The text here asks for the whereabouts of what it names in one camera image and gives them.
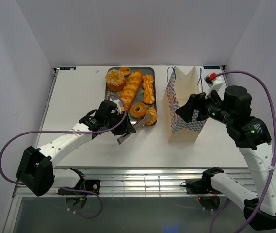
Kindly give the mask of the metal tongs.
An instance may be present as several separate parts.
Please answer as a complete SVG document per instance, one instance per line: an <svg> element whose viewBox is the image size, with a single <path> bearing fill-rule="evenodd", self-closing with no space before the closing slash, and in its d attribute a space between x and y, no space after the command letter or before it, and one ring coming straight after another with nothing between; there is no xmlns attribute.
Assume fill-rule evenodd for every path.
<svg viewBox="0 0 276 233"><path fill-rule="evenodd" d="M133 128L135 129L135 131L133 133L136 133L136 131L141 128L146 122L150 121L151 116L144 116L141 119L139 119L134 125ZM133 133L125 133L123 135L121 135L118 139L117 142L119 144L122 144L128 137L130 137Z"/></svg>

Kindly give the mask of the blue checkered paper bag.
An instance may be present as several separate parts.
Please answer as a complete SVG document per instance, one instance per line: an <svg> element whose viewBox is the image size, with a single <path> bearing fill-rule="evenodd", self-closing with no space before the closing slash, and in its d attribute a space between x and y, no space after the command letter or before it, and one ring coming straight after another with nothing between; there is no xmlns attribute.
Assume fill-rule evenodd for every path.
<svg viewBox="0 0 276 233"><path fill-rule="evenodd" d="M202 131L206 120L198 121L198 111L190 115L190 122L186 122L177 114L184 106L191 94L199 94L201 88L196 67L185 74L177 66L169 67L167 73L167 87L163 96L163 110L165 115L166 139L172 142L195 142Z"/></svg>

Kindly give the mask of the striped croissant bread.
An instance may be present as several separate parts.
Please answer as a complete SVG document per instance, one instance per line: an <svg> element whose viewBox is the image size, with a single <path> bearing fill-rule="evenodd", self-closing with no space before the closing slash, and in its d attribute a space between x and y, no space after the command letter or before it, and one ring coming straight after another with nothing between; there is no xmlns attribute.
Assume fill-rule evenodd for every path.
<svg viewBox="0 0 276 233"><path fill-rule="evenodd" d="M154 107L150 107L149 109L147 109L146 116L151 116L151 117L149 117L150 121L144 124L145 126L152 126L157 122L158 114Z"/></svg>

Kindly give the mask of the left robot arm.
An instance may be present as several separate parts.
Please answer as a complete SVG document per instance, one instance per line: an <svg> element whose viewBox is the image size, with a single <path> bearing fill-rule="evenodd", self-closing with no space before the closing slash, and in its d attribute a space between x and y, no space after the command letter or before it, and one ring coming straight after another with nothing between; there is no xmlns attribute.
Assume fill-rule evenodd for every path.
<svg viewBox="0 0 276 233"><path fill-rule="evenodd" d="M110 100L104 100L98 109L81 118L72 132L38 148L26 148L17 170L17 179L36 196L46 194L51 188L62 187L75 194L82 193L86 185L85 175L77 169L58 170L56 166L79 146L107 130L111 130L114 136L136 132L121 106Z"/></svg>

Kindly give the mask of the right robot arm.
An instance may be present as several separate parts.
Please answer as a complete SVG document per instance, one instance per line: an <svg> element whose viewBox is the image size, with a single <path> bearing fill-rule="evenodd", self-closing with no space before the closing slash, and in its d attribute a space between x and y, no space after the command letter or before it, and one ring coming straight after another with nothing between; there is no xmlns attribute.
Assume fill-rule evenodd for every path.
<svg viewBox="0 0 276 233"><path fill-rule="evenodd" d="M206 93L191 94L187 103L176 110L176 114L189 123L194 111L198 111L198 121L212 118L225 124L229 137L248 165L256 193L229 178L218 167L205 170L201 180L191 187L202 188L208 193L219 191L238 205L246 219L258 207L250 226L257 231L272 230L276 229L276 168L271 166L271 137L266 124L251 115L251 100L246 88L229 86L223 98L215 90L209 96Z"/></svg>

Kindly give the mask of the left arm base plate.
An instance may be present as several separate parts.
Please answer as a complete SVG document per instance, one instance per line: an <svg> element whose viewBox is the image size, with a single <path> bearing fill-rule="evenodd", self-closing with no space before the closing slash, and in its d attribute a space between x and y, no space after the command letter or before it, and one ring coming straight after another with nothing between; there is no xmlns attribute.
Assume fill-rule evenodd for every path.
<svg viewBox="0 0 276 233"><path fill-rule="evenodd" d="M101 180L98 179L86 179L83 181L79 181L78 184L73 187L73 188L69 188L69 189L75 189L75 190L86 190L86 191L90 191L96 194L100 194L100 185L101 185ZM58 195L86 195L86 193L83 192L77 192L77 191L67 191L67 190L63 190L62 188L60 188L57 191Z"/></svg>

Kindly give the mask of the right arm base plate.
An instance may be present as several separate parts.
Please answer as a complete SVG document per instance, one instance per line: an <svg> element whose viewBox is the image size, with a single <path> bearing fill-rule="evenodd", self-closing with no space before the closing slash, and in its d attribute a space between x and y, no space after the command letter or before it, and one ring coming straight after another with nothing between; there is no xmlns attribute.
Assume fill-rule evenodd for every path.
<svg viewBox="0 0 276 233"><path fill-rule="evenodd" d="M201 179L186 179L180 184L180 187L185 188L187 194L210 194L211 189Z"/></svg>

